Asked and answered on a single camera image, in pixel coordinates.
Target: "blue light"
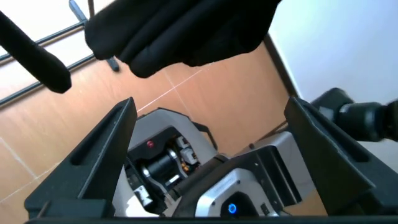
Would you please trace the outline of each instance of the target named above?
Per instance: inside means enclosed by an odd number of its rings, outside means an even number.
[[[233,203],[231,203],[230,205],[228,205],[228,211],[229,211],[231,214],[235,214],[235,213],[236,213],[236,205],[233,204]]]

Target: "dark baseboard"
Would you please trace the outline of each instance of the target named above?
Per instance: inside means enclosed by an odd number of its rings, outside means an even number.
[[[287,90],[287,93],[289,96],[298,96],[296,89],[293,86],[293,83],[289,77],[289,74],[287,73],[287,70],[285,68],[285,65],[282,62],[282,59],[280,58],[280,55],[278,51],[275,48],[275,45],[269,36],[267,34],[264,38],[264,43],[266,45],[266,48],[269,52],[269,55],[271,56],[271,59],[276,67],[276,70],[279,73],[280,79],[282,80],[283,84],[285,85],[285,88]]]

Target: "black cloth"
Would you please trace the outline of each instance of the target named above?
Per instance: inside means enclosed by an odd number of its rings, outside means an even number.
[[[72,86],[66,66],[56,56],[38,46],[2,12],[0,45],[51,91],[64,93]]]
[[[201,66],[258,47],[279,1],[116,0],[87,22],[86,43],[142,78],[173,63]]]

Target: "clothing rack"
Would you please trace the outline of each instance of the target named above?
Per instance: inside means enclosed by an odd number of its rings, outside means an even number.
[[[59,40],[65,37],[68,37],[69,35],[72,35],[78,31],[81,31],[84,28],[84,25],[88,21],[88,19],[85,17],[83,11],[79,8],[78,4],[74,0],[69,0],[69,8],[72,10],[76,18],[79,20],[78,23],[67,27],[65,29],[62,29],[54,34],[48,35],[38,41],[36,41],[36,44],[40,46],[46,46],[48,43],[53,42],[55,40]],[[94,0],[88,0],[88,8],[90,12],[90,17],[94,16],[95,10],[94,10]],[[76,69],[80,67],[81,65],[93,60],[95,56],[93,54],[82,58],[78,60],[77,62],[69,65],[67,68],[69,71],[72,71],[73,69]],[[5,64],[9,63],[13,60],[12,56],[10,54],[4,54],[0,56],[0,64]],[[114,58],[110,58],[106,60],[109,66],[111,67],[112,71],[118,72],[120,70],[120,67],[117,63],[117,61]],[[32,91],[42,87],[43,84],[41,82],[35,82],[21,90],[16,91],[15,93],[3,98],[0,100],[0,106],[4,106],[7,103],[10,103],[28,93],[31,93]]]

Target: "black garment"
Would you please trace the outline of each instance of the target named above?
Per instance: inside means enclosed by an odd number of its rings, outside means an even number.
[[[2,12],[0,45],[51,91],[64,93],[72,86],[66,66],[56,56],[38,46]]]
[[[115,55],[138,77],[254,50],[280,0],[116,0],[85,26],[98,59]]]

